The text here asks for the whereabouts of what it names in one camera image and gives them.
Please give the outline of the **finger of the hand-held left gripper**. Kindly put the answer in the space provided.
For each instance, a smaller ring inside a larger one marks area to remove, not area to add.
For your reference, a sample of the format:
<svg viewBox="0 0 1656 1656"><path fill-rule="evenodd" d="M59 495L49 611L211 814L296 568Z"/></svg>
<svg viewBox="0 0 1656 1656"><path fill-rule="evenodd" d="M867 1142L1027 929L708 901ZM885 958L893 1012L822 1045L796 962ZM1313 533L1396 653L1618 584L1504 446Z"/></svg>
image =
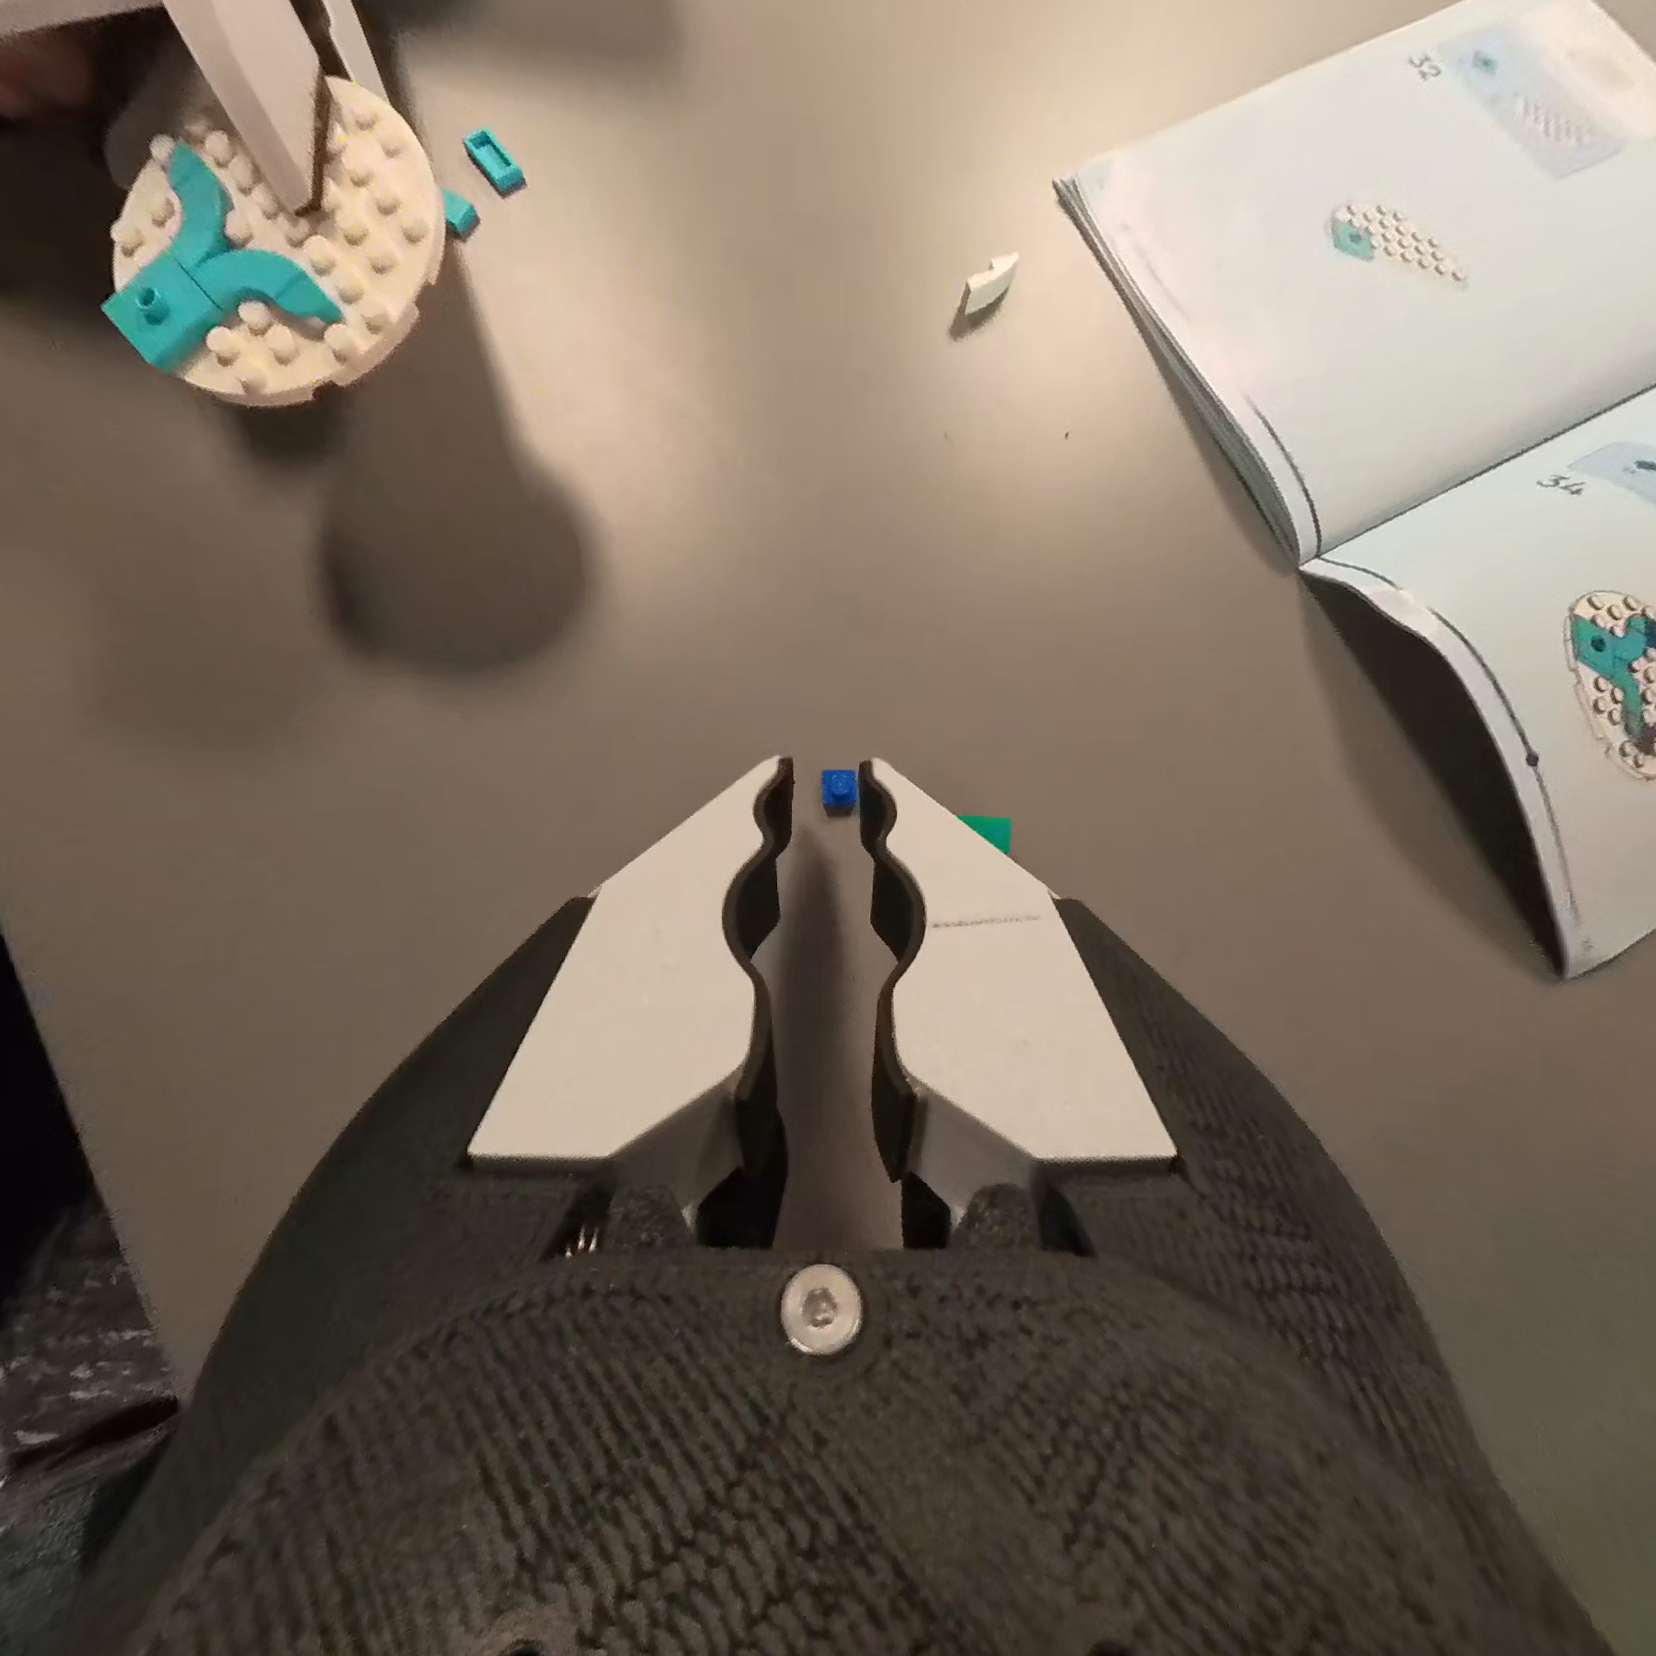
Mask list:
<svg viewBox="0 0 1656 1656"><path fill-rule="evenodd" d="M166 2L164 10L280 205L292 215L315 211L325 75L298 6Z"/></svg>
<svg viewBox="0 0 1656 1656"><path fill-rule="evenodd" d="M365 91L384 91L386 83L359 4L317 2L317 6L321 8L325 42L339 65L337 71Z"/></svg>

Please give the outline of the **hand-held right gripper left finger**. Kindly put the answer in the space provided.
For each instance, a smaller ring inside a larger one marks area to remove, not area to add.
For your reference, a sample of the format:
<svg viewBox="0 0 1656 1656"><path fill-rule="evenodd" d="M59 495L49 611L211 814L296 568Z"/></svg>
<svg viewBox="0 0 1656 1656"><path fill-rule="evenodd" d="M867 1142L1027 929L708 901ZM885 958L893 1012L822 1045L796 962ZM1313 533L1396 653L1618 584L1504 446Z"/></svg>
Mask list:
<svg viewBox="0 0 1656 1656"><path fill-rule="evenodd" d="M469 1140L493 1173L599 1173L672 1193L690 1230L775 1159L769 990L794 763L773 755L597 885Z"/></svg>

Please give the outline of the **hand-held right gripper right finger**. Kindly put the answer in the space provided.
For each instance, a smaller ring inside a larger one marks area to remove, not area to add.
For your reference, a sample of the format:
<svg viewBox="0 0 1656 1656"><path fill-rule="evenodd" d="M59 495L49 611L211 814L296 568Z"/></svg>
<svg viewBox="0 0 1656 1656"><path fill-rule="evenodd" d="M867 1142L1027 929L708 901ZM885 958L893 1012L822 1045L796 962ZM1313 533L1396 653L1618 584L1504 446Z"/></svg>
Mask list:
<svg viewBox="0 0 1656 1656"><path fill-rule="evenodd" d="M907 1232L952 1230L988 1189L1167 1173L1173 1138L1059 899L903 777L859 769L871 923L893 954L875 1012L875 1144Z"/></svg>

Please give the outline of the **round white lego plate assembly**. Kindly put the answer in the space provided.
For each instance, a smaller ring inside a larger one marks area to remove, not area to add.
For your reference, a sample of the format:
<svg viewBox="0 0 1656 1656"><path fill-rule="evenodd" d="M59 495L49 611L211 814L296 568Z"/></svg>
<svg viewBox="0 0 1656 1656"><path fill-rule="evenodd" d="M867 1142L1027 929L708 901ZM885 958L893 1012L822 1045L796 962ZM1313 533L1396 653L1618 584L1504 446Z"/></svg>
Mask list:
<svg viewBox="0 0 1656 1656"><path fill-rule="evenodd" d="M292 213L193 75L110 227L100 312L160 373L276 408L345 387L420 316L445 201L414 130L382 97L325 79L319 205Z"/></svg>

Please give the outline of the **lego instruction booklet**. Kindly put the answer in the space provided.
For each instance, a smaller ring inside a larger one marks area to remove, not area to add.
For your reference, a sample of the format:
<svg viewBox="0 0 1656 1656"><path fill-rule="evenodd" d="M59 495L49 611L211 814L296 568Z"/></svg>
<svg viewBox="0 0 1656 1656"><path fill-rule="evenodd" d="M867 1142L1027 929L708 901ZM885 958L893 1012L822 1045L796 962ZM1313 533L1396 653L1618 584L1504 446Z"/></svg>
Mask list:
<svg viewBox="0 0 1656 1656"><path fill-rule="evenodd" d="M1654 67L1453 4L1055 182L1305 580L1433 651L1559 974L1654 927Z"/></svg>

